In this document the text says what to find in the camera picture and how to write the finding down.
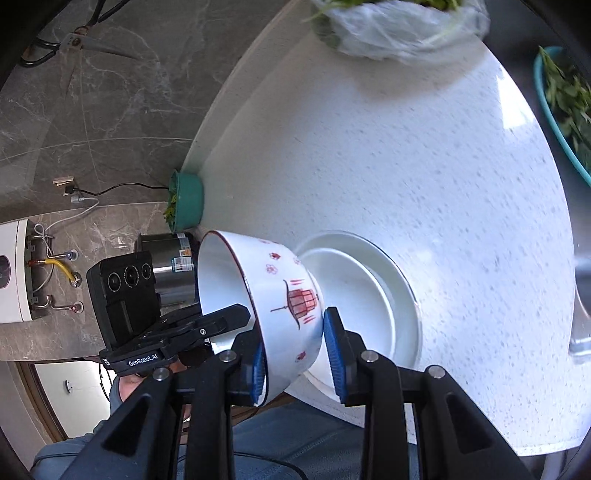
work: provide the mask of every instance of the barcode label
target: barcode label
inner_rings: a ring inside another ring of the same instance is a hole
[[[191,257],[173,258],[173,270],[175,272],[190,272],[193,269],[193,260]]]

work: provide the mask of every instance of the white countertop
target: white countertop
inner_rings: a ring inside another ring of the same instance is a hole
[[[368,238],[420,305],[417,369],[444,366],[519,455],[579,445],[591,364],[568,355],[570,220],[521,93],[483,44],[450,67],[353,59],[309,33],[308,12],[294,0],[261,34],[197,135],[184,168],[204,182],[202,225],[290,248]]]

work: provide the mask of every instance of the water heater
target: water heater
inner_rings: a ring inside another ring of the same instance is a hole
[[[30,322],[29,220],[0,225],[0,323]]]

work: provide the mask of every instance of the scissors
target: scissors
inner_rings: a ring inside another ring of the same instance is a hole
[[[50,42],[46,40],[42,40],[41,38],[36,38],[32,45],[35,47],[42,48],[43,50],[48,50],[49,52],[42,56],[40,59],[36,60],[26,60],[24,58],[20,58],[18,63],[21,67],[32,68],[37,67],[47,60],[56,56],[56,54],[61,51],[65,54],[72,52],[72,50],[90,50],[90,51],[101,51],[104,53],[111,53],[113,55],[118,55],[120,57],[127,57],[129,59],[139,60],[138,57],[132,55],[120,48],[115,46],[109,45],[107,42],[103,42],[102,40],[98,40],[97,38],[87,37],[87,33],[89,32],[90,28],[93,25],[103,22],[115,12],[119,11],[129,0],[121,0],[118,4],[116,4],[113,8],[107,10],[104,14],[101,15],[103,7],[105,6],[106,0],[98,0],[95,10],[92,14],[92,18],[88,21],[86,25],[78,27],[72,33],[68,33],[61,42]]]

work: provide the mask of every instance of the yellow hose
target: yellow hose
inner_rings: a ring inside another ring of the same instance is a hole
[[[62,272],[64,272],[66,277],[68,277],[68,280],[70,280],[70,283],[76,283],[76,277],[74,274],[64,263],[60,262],[59,260],[56,260],[55,258],[46,258],[45,260],[41,260],[40,263],[45,263],[46,265],[55,265]]]

